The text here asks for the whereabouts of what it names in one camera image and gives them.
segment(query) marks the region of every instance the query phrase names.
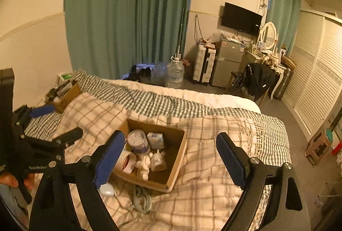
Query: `hand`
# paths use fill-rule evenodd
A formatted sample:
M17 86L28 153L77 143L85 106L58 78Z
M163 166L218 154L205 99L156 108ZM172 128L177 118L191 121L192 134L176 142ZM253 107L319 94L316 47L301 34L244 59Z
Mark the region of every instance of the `hand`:
M0 184L8 185L13 188L18 187L17 179L9 172L5 172L0 175ZM29 173L27 178L24 180L24 185L32 190L35 186L35 175L33 173Z

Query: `mini fridge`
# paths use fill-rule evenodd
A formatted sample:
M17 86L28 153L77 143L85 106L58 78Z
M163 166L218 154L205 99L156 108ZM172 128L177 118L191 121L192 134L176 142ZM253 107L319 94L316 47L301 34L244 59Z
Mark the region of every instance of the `mini fridge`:
M212 86L224 88L228 86L231 72L237 72L239 70L244 49L245 46L241 43L226 39L220 40L210 78L210 84Z

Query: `floor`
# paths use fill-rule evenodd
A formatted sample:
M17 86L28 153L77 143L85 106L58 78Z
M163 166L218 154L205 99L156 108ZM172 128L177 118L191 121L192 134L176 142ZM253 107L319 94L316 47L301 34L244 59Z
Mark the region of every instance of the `floor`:
M203 93L226 94L224 88L193 84L188 80L184 81L184 89ZM292 164L296 170L300 186L304 191L313 229L320 220L320 209L315 205L315 200L324 184L328 181L342 181L336 157L327 153L318 166L312 167L304 157L304 150L307 146L306 137L285 104L280 100L271 100L269 97L266 97L260 106L260 110L263 114L277 117L285 124L289 137Z

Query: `white bed sheet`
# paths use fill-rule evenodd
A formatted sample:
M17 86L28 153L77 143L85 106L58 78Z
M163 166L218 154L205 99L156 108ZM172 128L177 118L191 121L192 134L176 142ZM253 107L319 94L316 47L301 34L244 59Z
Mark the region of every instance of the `white bed sheet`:
M144 83L138 83L136 81L129 80L105 80L114 84L127 86L130 89L139 91L154 92L158 95L172 96L192 102L196 102L202 105L206 105L212 108L243 108L245 110L261 113L259 106L249 99L232 96L232 95L217 95L200 93L196 91L189 91L183 89L166 88L162 86L149 85Z

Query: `stool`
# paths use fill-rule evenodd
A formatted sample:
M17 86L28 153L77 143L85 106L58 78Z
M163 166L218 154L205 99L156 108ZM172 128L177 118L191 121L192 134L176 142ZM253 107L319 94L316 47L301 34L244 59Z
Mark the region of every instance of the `stool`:
M328 152L331 144L332 132L330 129L325 129L322 133L319 133L316 137L310 139L304 155L311 165L315 167L322 157Z
M230 89L231 85L233 84L233 81L234 81L240 74L243 74L243 73L241 73L241 72L232 72L232 73L231 73L230 79L229 79L229 81L228 81L228 85L227 85L227 87L226 87L226 91L228 91L228 90ZM247 87L244 86L244 88L245 88L245 90L244 90L244 92L243 92L243 96L246 95L246 92L247 92ZM264 98L266 97L266 94L268 93L268 90L269 90L269 89L267 89L266 92L264 93L264 95L262 95L261 101L260 101L260 103L258 104L258 106L260 106L261 103L263 102Z

